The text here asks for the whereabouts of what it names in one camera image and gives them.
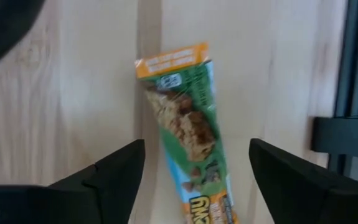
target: granola bar wrapper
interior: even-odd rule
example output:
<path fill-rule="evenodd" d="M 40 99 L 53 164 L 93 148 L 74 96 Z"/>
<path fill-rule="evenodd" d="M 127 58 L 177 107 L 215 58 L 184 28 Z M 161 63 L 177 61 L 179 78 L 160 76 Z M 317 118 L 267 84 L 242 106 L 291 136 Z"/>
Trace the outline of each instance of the granola bar wrapper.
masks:
<path fill-rule="evenodd" d="M 208 45 L 136 61 L 188 224 L 238 223 L 216 120 Z"/>

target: wooden surface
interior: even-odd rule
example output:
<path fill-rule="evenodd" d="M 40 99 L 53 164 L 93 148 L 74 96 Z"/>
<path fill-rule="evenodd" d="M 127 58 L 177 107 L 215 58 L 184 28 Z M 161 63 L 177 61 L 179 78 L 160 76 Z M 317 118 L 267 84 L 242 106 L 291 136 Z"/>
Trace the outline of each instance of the wooden surface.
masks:
<path fill-rule="evenodd" d="M 47 0 L 0 61 L 0 184 L 50 184 L 139 138 L 137 1 Z"/>
<path fill-rule="evenodd" d="M 210 44 L 240 223 L 273 223 L 253 179 L 249 140 L 326 166 L 326 155 L 309 151 L 310 121 L 333 112 L 346 1 L 162 0 L 162 7 L 162 50 Z M 182 223 L 162 154 L 158 166 L 151 223 Z"/>
<path fill-rule="evenodd" d="M 248 162 L 263 138 L 309 151 L 313 116 L 332 115 L 345 0 L 48 0 L 0 61 L 0 184 L 49 184 L 145 138 L 132 223 L 183 223 L 133 62 L 208 41 L 241 223 L 272 223 Z"/>

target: wood grain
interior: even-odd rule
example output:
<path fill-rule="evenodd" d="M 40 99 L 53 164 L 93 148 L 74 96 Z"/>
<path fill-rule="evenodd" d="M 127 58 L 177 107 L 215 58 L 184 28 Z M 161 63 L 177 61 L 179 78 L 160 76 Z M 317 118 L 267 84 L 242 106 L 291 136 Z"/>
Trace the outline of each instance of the wood grain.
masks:
<path fill-rule="evenodd" d="M 67 175 L 59 97 L 59 9 L 47 1 L 31 32 L 0 61 L 0 184 Z"/>
<path fill-rule="evenodd" d="M 138 3 L 137 21 L 137 58 L 150 57 L 161 50 L 161 0 L 141 0 Z M 141 182 L 132 223 L 150 223 L 153 207 L 150 206 L 158 193 L 155 191 L 156 172 L 158 171 L 159 134 L 151 105 L 147 102 L 139 82 L 136 88 L 136 122 L 140 138 L 146 143 L 146 161 L 143 181 Z"/>
<path fill-rule="evenodd" d="M 69 167 L 77 170 L 136 138 L 137 2 L 61 1 L 60 7 L 60 98 Z"/>

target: black metal frame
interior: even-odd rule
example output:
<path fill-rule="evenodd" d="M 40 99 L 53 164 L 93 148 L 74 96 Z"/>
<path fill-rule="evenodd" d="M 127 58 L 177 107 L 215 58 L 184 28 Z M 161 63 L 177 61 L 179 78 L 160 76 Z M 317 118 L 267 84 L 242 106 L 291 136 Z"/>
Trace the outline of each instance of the black metal frame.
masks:
<path fill-rule="evenodd" d="M 358 0 L 349 0 L 347 6 L 334 116 L 358 117 Z M 333 172 L 349 176 L 351 165 L 352 156 L 329 156 L 328 169 Z"/>
<path fill-rule="evenodd" d="M 261 139 L 251 139 L 249 160 L 274 223 L 358 223 L 358 181 Z"/>

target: granola bar image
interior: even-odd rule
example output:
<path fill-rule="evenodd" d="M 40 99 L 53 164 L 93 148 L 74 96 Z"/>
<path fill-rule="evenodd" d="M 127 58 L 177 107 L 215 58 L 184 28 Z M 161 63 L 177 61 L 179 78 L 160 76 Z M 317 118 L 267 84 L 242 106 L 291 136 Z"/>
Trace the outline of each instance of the granola bar image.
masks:
<path fill-rule="evenodd" d="M 204 114 L 193 109 L 192 99 L 170 90 L 148 89 L 146 96 L 158 123 L 178 138 L 186 150 L 187 159 L 205 160 L 212 152 L 215 138 Z"/>

